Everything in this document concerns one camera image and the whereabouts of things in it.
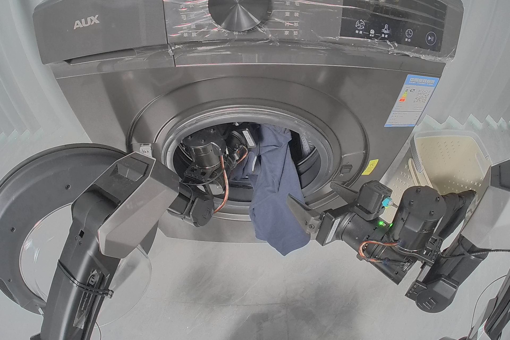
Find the gray floor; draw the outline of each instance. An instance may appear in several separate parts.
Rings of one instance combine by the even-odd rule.
[[[0,0],[2,175],[42,149],[87,140],[40,63],[31,23],[39,1]],[[508,120],[507,2],[462,1],[465,20],[457,56],[430,102],[430,114],[440,121],[451,114],[464,122],[470,113],[482,121],[487,114]],[[148,291],[126,316],[102,328],[104,340],[461,337],[469,330],[480,292],[510,267],[510,256],[491,254],[461,286],[454,304],[430,315],[403,296],[416,271],[396,286],[341,243],[325,248],[310,243],[281,257],[265,244],[158,235],[150,258],[154,271]],[[481,304],[498,286],[484,294]],[[0,339],[26,340],[40,324],[41,317],[0,296]]]
[[[489,255],[453,303],[427,314],[343,243],[312,242],[286,257],[266,244],[218,244],[158,234],[153,275],[141,301],[101,328],[103,340],[436,340],[467,335],[475,301],[507,273],[510,257]],[[409,278],[416,276],[411,270]],[[495,284],[482,297],[489,299]],[[40,317],[0,297],[2,338],[28,339]]]

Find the sticker label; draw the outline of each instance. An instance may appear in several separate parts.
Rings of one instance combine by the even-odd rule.
[[[365,171],[363,171],[361,173],[362,176],[368,176],[370,173],[372,173],[372,171],[375,169],[375,166],[377,165],[377,163],[379,162],[379,159],[374,159],[374,160],[371,160],[368,162],[368,166],[367,168],[365,169]]]
[[[431,76],[408,75],[385,127],[415,126],[438,82]]]
[[[247,130],[243,130],[243,134],[246,139],[246,143],[248,143],[248,147],[250,147],[252,149],[257,146],[255,144],[255,142],[253,141],[252,135],[250,134],[250,132],[248,132]]]
[[[335,232],[338,228],[338,224],[340,224],[340,220],[341,218],[335,220],[333,227],[331,227],[331,231],[329,232],[328,238],[326,238],[326,242],[324,244],[328,244],[333,239],[333,236],[335,235]]]

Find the black cable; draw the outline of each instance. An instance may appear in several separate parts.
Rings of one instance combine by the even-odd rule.
[[[486,288],[480,293],[480,296],[478,296],[478,299],[476,299],[476,303],[475,303],[475,309],[473,309],[473,317],[471,318],[471,327],[469,328],[469,333],[471,333],[471,329],[473,328],[473,321],[475,320],[475,311],[476,311],[476,306],[478,305],[478,302],[481,298],[481,295],[483,295],[485,293],[485,291],[493,284],[493,283],[496,283],[498,280],[500,279],[503,279],[503,278],[506,278],[506,275],[503,275],[503,276],[500,276],[499,278],[496,278],[494,279],[491,283],[489,283]]]
[[[482,254],[489,254],[492,252],[510,252],[510,249],[485,249],[482,251],[474,251],[474,252],[466,252],[465,254],[458,254],[458,255],[441,255],[444,259],[452,259],[452,258],[461,258],[463,256],[474,256],[474,255],[482,255]]]

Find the washing machine door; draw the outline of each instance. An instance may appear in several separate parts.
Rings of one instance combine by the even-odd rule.
[[[226,64],[167,72],[174,89],[137,115],[127,135],[128,150],[147,149],[179,174],[189,165],[179,143],[195,131],[235,122],[288,128],[301,148],[293,158],[306,201],[323,209],[335,206],[337,195],[329,187],[333,180],[349,186],[366,168],[368,137],[338,97],[344,83],[338,67]],[[256,241],[249,223],[251,198],[247,181],[232,185],[227,205],[205,227],[188,228],[165,215],[160,229],[186,239]],[[222,196],[216,200],[219,204]]]
[[[0,182],[0,290],[13,302],[44,312],[71,226],[71,204],[124,155],[102,145],[59,146],[22,162]],[[123,316],[145,292],[151,276],[147,253],[156,230],[119,264],[111,284],[116,295],[106,300],[98,325]]]

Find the gray arm casing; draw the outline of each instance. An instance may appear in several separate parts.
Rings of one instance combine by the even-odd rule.
[[[156,159],[135,152],[118,160],[88,190],[118,204],[97,233],[102,254],[125,258],[179,195],[179,177]]]

